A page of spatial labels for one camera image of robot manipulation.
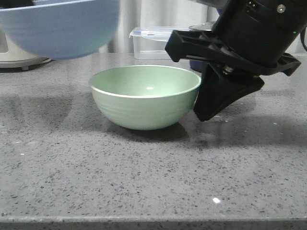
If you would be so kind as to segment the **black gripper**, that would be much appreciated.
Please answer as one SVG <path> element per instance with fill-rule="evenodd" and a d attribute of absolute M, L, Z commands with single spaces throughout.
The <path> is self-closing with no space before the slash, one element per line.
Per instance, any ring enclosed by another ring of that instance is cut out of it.
<path fill-rule="evenodd" d="M 202 64 L 197 118 L 208 121 L 260 90 L 264 81 L 257 75 L 295 72 L 300 61 L 286 50 L 306 25 L 304 0 L 230 0 L 211 31 L 174 30 L 165 46 L 174 62 L 187 58 L 240 69 L 226 74 L 217 63 Z"/>

